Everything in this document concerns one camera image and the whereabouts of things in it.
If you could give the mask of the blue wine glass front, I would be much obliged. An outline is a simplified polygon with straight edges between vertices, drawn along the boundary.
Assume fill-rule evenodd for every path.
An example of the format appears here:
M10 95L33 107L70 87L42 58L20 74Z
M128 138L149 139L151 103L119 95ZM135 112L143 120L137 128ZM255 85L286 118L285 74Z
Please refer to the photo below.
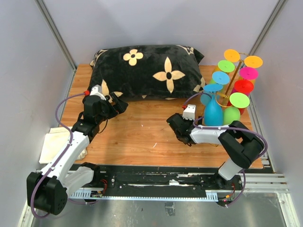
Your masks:
M204 124L206 126L223 125L223 110L216 102L216 92L222 90L220 84L209 84L204 86L203 93L200 97L201 103L205 106Z

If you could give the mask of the blue wine glass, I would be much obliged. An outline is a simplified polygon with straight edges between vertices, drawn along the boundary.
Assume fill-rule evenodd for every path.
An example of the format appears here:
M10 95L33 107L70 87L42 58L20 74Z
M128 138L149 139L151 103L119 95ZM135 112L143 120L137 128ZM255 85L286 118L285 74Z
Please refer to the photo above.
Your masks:
M220 84L209 84L204 86L203 93L200 97L201 103L205 106L204 124L206 126L223 125L223 110L216 102L216 92L222 90Z
M222 71L216 71L212 74L212 78L209 84L220 84L227 85L230 82L230 77L228 74Z

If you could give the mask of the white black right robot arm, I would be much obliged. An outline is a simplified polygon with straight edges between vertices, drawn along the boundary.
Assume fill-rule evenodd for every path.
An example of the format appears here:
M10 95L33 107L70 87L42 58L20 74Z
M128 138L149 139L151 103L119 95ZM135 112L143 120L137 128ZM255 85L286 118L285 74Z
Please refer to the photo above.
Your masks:
M181 114L174 114L166 122L177 139L185 145L209 143L221 145L229 158L211 179L211 185L226 189L232 178L251 164L267 150L266 140L258 133L249 130L240 121L223 126L197 125L196 120L186 120Z

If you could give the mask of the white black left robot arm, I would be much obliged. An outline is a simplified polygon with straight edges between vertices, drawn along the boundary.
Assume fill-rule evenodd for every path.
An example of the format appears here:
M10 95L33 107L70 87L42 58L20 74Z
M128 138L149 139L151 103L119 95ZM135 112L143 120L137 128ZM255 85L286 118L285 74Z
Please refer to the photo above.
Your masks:
M89 91L82 95L85 96L83 111L73 127L59 123L70 134L63 148L40 172L31 172L27 177L27 203L35 218L40 218L37 210L45 212L44 218L60 214L68 198L78 189L86 184L96 187L104 182L100 167L93 163L83 163L70 175L68 171L80 153L102 132L101 123L124 113L128 103L115 93L110 93L112 101Z

